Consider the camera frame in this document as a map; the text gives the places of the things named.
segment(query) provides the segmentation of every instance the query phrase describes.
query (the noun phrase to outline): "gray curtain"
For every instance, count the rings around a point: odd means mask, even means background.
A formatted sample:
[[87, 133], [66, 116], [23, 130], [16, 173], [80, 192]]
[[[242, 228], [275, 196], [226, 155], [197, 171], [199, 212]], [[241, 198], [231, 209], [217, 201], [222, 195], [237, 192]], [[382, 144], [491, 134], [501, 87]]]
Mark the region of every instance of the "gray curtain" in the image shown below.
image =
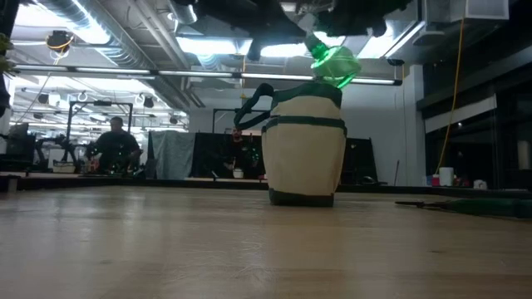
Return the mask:
[[195, 133], [151, 132], [157, 179], [184, 179], [192, 169]]

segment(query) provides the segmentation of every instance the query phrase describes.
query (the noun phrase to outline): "black partition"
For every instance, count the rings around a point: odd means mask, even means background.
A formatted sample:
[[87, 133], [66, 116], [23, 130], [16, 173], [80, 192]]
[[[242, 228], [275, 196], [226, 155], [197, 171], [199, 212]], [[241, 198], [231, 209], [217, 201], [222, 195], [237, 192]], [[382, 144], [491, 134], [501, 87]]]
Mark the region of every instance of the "black partition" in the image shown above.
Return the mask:
[[[242, 136], [244, 141], [262, 152], [262, 140], [260, 136]], [[224, 167], [224, 162], [229, 159], [229, 143], [231, 135], [215, 133], [196, 133], [192, 170], [190, 177], [194, 178], [220, 178], [230, 179], [233, 172]], [[264, 162], [262, 153], [256, 169], [257, 178], [264, 174]]]
[[[254, 148], [262, 149], [260, 136], [244, 136]], [[197, 133], [190, 177], [213, 178], [213, 172], [220, 178], [231, 178], [232, 172], [224, 167], [228, 159], [231, 135]], [[264, 174], [263, 157], [260, 155], [257, 176]], [[342, 164], [341, 184], [370, 184], [377, 182], [377, 169], [373, 156], [371, 139], [348, 138]]]
[[371, 184], [373, 181], [378, 182], [372, 140], [347, 138], [340, 184]]

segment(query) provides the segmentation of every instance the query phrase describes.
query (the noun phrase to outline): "wooden table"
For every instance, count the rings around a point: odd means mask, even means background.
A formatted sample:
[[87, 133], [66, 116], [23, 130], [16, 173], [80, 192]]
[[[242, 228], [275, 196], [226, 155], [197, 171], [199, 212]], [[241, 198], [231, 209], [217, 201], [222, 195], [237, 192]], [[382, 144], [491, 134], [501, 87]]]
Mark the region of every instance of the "wooden table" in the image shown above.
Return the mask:
[[[100, 187], [0, 194], [0, 297], [532, 297], [532, 224], [338, 194]], [[428, 200], [443, 198], [424, 197]]]

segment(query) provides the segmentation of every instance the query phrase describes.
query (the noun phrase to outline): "person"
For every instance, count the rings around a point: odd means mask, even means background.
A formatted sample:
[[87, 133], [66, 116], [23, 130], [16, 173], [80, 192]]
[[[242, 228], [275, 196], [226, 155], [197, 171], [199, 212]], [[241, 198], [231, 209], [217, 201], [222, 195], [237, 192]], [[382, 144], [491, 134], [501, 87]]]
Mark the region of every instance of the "person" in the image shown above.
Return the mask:
[[228, 148], [229, 160], [224, 163], [226, 169], [241, 169], [245, 179], [256, 179], [258, 173], [258, 157], [253, 145], [242, 138], [242, 130], [233, 128]]
[[111, 131], [102, 134], [96, 141], [96, 148], [101, 153], [98, 167], [101, 173], [110, 171], [111, 166], [116, 162], [123, 162], [127, 169], [130, 163], [137, 161], [140, 157], [140, 147], [135, 137], [122, 129], [124, 126], [122, 118], [115, 116], [110, 123]]

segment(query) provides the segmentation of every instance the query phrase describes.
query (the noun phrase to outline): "dark green handle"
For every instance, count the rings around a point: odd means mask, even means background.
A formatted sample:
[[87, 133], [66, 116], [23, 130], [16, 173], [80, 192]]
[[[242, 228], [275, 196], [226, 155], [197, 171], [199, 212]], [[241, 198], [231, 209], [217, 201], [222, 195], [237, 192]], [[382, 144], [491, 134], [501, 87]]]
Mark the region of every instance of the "dark green handle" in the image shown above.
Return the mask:
[[270, 116], [270, 111], [264, 112], [263, 114], [253, 118], [252, 120], [240, 123], [240, 121], [242, 121], [246, 114], [251, 113], [251, 109], [257, 104], [261, 96], [273, 97], [274, 93], [275, 90], [270, 84], [261, 84], [259, 88], [257, 88], [257, 90], [255, 91], [253, 96], [246, 101], [246, 103], [242, 106], [239, 112], [237, 112], [237, 114], [234, 116], [234, 127], [239, 130], [246, 130], [254, 125], [260, 124], [264, 120], [267, 120]]

